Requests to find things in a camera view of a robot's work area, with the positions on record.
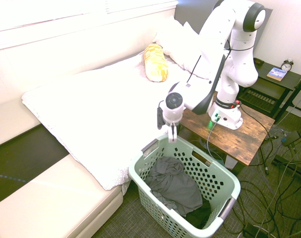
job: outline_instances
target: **white blanket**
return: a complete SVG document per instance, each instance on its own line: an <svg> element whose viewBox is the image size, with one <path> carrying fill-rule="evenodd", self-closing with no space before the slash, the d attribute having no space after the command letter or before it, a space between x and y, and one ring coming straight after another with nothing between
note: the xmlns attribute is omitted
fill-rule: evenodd
<svg viewBox="0 0 301 238"><path fill-rule="evenodd" d="M187 80L170 58L165 82L150 82L143 53L29 92L23 103L105 190L130 181L130 161L165 133L156 110L170 87Z"/></svg>

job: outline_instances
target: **window blind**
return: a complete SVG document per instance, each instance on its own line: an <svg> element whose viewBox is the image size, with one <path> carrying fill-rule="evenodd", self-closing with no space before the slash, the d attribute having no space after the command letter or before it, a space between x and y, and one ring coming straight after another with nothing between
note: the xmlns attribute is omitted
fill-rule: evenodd
<svg viewBox="0 0 301 238"><path fill-rule="evenodd" d="M0 31L97 11L103 0L0 0Z"/></svg>
<svg viewBox="0 0 301 238"><path fill-rule="evenodd" d="M105 0L106 13L114 13L176 0Z"/></svg>

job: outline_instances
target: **alarm clock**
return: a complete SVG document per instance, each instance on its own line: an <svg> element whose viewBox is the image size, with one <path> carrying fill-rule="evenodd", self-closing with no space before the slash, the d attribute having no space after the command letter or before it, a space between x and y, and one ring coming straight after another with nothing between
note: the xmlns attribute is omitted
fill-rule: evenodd
<svg viewBox="0 0 301 238"><path fill-rule="evenodd" d="M289 71L289 70L291 70L293 64L294 64L294 61L292 59L286 59L280 68L284 71Z"/></svg>

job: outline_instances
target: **green laundry basket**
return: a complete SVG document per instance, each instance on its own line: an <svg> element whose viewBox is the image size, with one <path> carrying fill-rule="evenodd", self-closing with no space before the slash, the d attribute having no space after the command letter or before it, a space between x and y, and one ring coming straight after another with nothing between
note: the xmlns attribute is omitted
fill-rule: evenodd
<svg viewBox="0 0 301 238"><path fill-rule="evenodd" d="M197 183L201 195L210 202L211 215L203 229L197 229L173 209L169 210L151 192L144 182L150 169L161 157L180 160L186 174ZM222 225L241 191L240 182L226 168L199 148L178 137L168 142L168 135L155 139L134 158L129 174L137 184L141 204L150 215L174 238L208 238Z"/></svg>

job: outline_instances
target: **book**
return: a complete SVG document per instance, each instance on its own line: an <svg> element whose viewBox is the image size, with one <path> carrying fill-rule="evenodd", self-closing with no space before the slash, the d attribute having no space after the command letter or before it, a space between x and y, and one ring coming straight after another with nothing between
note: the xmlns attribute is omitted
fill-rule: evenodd
<svg viewBox="0 0 301 238"><path fill-rule="evenodd" d="M268 73L267 77L281 81L287 72L288 71L273 67L272 70Z"/></svg>

